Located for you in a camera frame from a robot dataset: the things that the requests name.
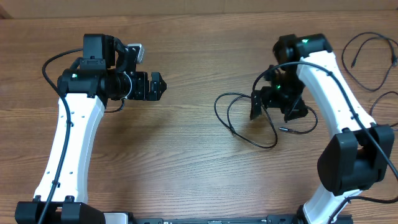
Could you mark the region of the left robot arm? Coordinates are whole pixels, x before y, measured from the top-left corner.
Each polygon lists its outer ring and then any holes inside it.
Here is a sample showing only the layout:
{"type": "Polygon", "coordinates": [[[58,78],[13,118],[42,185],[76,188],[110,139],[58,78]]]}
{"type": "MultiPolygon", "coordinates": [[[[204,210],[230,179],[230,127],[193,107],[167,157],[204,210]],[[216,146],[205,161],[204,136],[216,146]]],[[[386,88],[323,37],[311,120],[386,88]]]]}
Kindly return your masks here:
{"type": "Polygon", "coordinates": [[[33,199],[19,202],[18,223],[134,223],[130,212],[88,205],[88,170],[96,131],[113,101],[158,101],[167,88],[158,72],[137,71],[141,44],[105,34],[85,34],[82,56],[52,83],[58,121],[50,157],[33,199]]]}

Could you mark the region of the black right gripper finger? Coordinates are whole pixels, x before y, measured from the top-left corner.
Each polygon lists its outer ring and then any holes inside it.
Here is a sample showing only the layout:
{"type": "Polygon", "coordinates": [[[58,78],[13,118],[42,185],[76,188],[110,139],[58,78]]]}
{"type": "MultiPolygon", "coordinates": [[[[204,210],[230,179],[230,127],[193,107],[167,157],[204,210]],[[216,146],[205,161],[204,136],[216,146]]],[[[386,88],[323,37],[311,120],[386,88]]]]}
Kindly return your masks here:
{"type": "Polygon", "coordinates": [[[259,90],[254,90],[251,93],[250,120],[256,119],[261,114],[262,114],[261,92],[259,90]]]}
{"type": "Polygon", "coordinates": [[[284,109],[284,121],[303,118],[308,114],[308,109],[303,99],[298,99],[287,105],[284,109]]]}

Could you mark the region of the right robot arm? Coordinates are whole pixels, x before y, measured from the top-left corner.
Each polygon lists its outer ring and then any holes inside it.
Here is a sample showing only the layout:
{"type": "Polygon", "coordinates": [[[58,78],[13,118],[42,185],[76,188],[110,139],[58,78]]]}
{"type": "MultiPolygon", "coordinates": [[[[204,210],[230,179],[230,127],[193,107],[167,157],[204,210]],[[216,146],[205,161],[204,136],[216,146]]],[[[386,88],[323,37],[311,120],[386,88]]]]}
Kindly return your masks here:
{"type": "Polygon", "coordinates": [[[394,133],[377,124],[343,78],[330,43],[323,34],[284,35],[273,48],[277,65],[261,78],[269,86],[253,89],[251,119],[267,108],[281,110],[286,121],[302,118],[308,109],[302,92],[308,89],[326,121],[330,142],[317,162],[320,185],[310,200],[287,217],[289,223],[351,223],[340,213],[362,192],[392,169],[394,133]]]}

